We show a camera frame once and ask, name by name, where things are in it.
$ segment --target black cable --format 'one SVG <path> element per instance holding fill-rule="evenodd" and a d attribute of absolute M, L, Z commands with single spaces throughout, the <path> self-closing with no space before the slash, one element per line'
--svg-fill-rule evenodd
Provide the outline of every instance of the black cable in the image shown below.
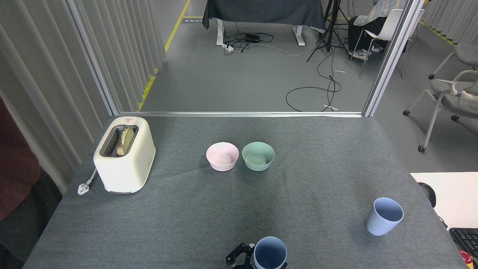
<path fill-rule="evenodd" d="M 294 109 L 295 111 L 297 112 L 303 112 L 301 110 L 298 110 L 296 109 L 295 107 L 293 107 L 290 103 L 289 103 L 289 100 L 287 99 L 287 96 L 293 92 L 293 91 L 296 91 L 296 90 L 301 90 L 301 89 L 318 89 L 318 90 L 323 90 L 323 91 L 326 91 L 327 92 L 327 101 L 328 101 L 328 106 L 325 107 L 321 112 L 324 112 L 325 110 L 329 109 L 331 111 L 333 111 L 332 107 L 331 107 L 331 104 L 332 104 L 332 100 L 334 99 L 334 95 L 336 92 L 339 92 L 342 90 L 342 86 L 340 85 L 340 83 L 338 83 L 336 80 L 334 80 L 334 77 L 333 77 L 333 71 L 334 71 L 334 68 L 333 68 L 333 63 L 334 63 L 334 54 L 335 54 L 335 48 L 332 50 L 332 52 L 327 56 L 325 57 L 318 65 L 317 65 L 317 73 L 319 74 L 319 76 L 323 77 L 323 78 L 326 78 L 329 80 L 329 85 L 327 87 L 327 89 L 324 89 L 324 88 L 321 88 L 321 87 L 316 87 L 316 86 L 307 86 L 307 87 L 299 87 L 299 88 L 295 88 L 293 90 L 290 90 L 286 95 L 285 95 L 285 101 L 286 103 L 289 105 L 289 107 L 291 107 L 292 109 Z M 320 74 L 319 72 L 319 66 L 325 61 L 327 60 L 327 58 L 329 58 L 330 56 L 332 56 L 332 61 L 330 63 L 330 67 L 332 68 L 332 76 L 328 76 L 328 77 L 325 77 L 323 76 L 322 74 Z M 330 90 L 330 84 L 334 83 L 334 89 L 333 90 Z"/>

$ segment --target cup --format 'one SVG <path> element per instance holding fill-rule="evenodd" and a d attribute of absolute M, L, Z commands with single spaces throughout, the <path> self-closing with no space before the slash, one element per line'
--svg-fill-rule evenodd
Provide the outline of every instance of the cup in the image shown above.
<path fill-rule="evenodd" d="M 287 258 L 287 248 L 282 240 L 267 236 L 257 242 L 253 255 L 256 269 L 279 269 Z"/>
<path fill-rule="evenodd" d="M 403 219 L 403 208 L 390 198 L 381 197 L 373 202 L 367 218 L 367 230 L 376 236 L 391 231 Z"/>
<path fill-rule="evenodd" d="M 246 166 L 253 171 L 264 171 L 271 166 L 275 153 L 273 148 L 263 142 L 252 142 L 242 149 Z"/>
<path fill-rule="evenodd" d="M 214 170 L 228 171 L 236 165 L 239 150 L 231 143 L 219 142 L 207 149 L 206 158 Z"/>

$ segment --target white toaster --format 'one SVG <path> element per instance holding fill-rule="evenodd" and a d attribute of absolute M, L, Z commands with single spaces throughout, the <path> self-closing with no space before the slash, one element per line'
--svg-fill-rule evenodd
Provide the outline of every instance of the white toaster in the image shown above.
<path fill-rule="evenodd" d="M 116 151 L 122 130 L 134 131 L 124 156 Z M 119 117 L 108 127 L 93 155 L 93 162 L 105 189 L 113 193 L 139 191 L 148 178 L 156 154 L 147 121 L 139 117 Z"/>

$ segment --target tripod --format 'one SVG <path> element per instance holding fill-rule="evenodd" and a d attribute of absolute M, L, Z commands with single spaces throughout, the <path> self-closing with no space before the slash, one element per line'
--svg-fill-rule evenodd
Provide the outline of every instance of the tripod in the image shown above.
<path fill-rule="evenodd" d="M 326 21 L 327 21 L 327 18 L 329 16 L 331 16 L 329 26 L 327 27 L 326 31 L 321 35 L 320 39 L 316 42 L 317 47 L 314 49 L 312 54 L 309 56 L 309 58 L 307 59 L 307 62 L 310 60 L 310 58 L 312 58 L 312 55 L 314 55 L 315 51 L 318 50 L 318 49 L 321 49 L 321 48 L 326 48 L 327 52 L 330 52 L 331 47 L 342 48 L 342 49 L 345 49 L 345 51 L 347 51 L 347 49 L 345 48 L 344 43 L 342 42 L 342 40 L 340 39 L 340 37 L 337 33 L 337 31 L 334 29 L 335 25 L 345 25 L 345 24 L 348 25 L 348 20 L 347 20 L 345 14 L 343 13 L 342 9 L 340 8 L 340 1 L 341 0 L 329 0 L 329 3 L 327 4 L 327 9 L 326 9 Z M 332 2 L 333 2 L 332 12 L 329 14 L 330 7 L 332 6 Z M 342 13 L 342 15 L 344 16 L 347 23 L 337 24 L 337 15 L 338 15 L 339 11 Z M 332 45 L 332 35 L 333 34 L 335 34 L 337 36 L 338 41 L 340 43 L 339 45 Z"/>

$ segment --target power strip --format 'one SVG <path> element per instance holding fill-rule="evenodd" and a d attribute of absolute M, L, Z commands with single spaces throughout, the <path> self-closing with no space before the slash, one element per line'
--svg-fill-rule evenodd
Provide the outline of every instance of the power strip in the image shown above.
<path fill-rule="evenodd" d="M 226 44 L 222 44 L 221 45 L 225 50 L 231 52 L 231 51 L 234 51 L 234 47 L 233 46 L 230 46 L 230 45 L 227 45 Z"/>

